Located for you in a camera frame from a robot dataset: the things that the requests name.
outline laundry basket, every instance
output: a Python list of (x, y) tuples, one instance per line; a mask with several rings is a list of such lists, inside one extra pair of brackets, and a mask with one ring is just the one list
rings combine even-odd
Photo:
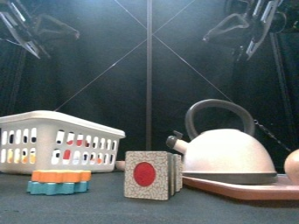
[(123, 130), (54, 111), (0, 117), (0, 172), (111, 172)]

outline gray table surface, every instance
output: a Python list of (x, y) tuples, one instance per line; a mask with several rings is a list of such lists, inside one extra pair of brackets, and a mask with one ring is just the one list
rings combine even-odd
[(299, 223), (299, 201), (241, 201), (185, 187), (167, 201), (125, 197), (125, 173), (94, 173), (90, 190), (31, 195), (30, 175), (0, 173), (0, 223)]

